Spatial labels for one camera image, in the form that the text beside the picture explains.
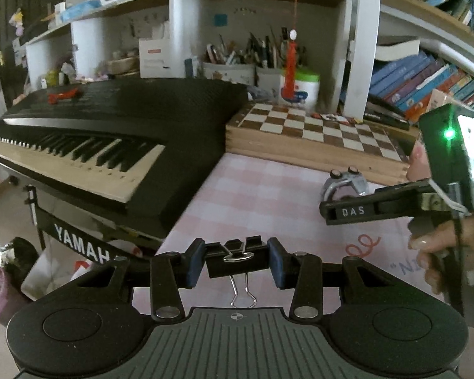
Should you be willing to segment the person right hand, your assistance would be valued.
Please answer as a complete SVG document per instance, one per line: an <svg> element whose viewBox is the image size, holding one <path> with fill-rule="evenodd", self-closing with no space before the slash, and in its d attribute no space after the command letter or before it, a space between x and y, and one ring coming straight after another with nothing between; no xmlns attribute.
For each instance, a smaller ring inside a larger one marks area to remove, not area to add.
<svg viewBox="0 0 474 379"><path fill-rule="evenodd" d="M463 316L468 327L474 328L474 213L412 235L408 247L417 252L417 262L434 294L444 294L455 305L455 288L461 286Z"/></svg>

